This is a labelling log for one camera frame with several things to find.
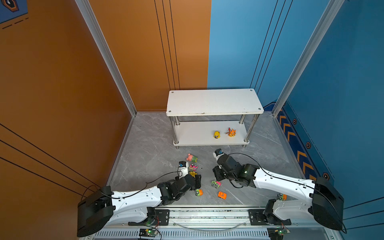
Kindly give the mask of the pink green toy figure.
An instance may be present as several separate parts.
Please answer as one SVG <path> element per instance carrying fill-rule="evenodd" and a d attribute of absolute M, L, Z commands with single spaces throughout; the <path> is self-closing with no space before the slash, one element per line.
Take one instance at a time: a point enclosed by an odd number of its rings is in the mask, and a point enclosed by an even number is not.
<path fill-rule="evenodd" d="M 196 157 L 192 154 L 188 154 L 186 160 L 189 162 L 192 162 L 192 163 L 196 163 L 198 161 L 198 157 Z"/>

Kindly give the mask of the orange dragon toy figure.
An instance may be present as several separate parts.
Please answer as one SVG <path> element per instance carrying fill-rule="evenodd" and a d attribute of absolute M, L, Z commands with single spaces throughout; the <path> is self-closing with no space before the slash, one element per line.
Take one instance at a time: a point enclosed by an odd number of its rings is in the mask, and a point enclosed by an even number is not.
<path fill-rule="evenodd" d="M 226 135 L 228 135 L 229 137 L 234 137 L 236 135 L 236 130 L 228 128 Z"/>

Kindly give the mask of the orange green toy truck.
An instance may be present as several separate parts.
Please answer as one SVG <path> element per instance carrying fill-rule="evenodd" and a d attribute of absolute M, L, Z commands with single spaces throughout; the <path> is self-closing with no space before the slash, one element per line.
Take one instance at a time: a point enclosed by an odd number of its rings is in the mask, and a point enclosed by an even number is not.
<path fill-rule="evenodd" d="M 278 195 L 277 195 L 277 199 L 279 200 L 279 201 L 286 201 L 287 200 L 287 195 L 285 195 L 285 194 L 282 194 L 282 193 L 279 193 Z"/>

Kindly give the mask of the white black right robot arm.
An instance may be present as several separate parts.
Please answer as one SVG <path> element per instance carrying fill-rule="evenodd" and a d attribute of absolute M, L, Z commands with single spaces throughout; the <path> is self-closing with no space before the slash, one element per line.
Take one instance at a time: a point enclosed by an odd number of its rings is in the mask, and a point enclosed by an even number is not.
<path fill-rule="evenodd" d="M 251 187 L 275 191 L 291 200 L 269 200 L 263 216 L 270 225 L 291 219 L 313 219 L 332 230 L 343 231 L 344 198 L 325 178 L 306 180 L 273 173 L 260 164 L 242 165 L 221 149 L 213 153 L 217 166 L 213 168 L 217 181 L 236 182 L 236 188 Z"/>

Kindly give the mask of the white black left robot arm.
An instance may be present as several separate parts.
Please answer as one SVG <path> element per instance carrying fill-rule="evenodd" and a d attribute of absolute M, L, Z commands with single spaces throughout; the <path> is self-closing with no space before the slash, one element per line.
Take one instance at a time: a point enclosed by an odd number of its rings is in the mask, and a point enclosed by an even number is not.
<path fill-rule="evenodd" d="M 77 237 L 90 236 L 109 225 L 149 225 L 156 219 L 156 207 L 170 205 L 186 192 L 200 189 L 201 179 L 199 174 L 187 174 L 137 192 L 113 192 L 104 186 L 78 203 Z"/>

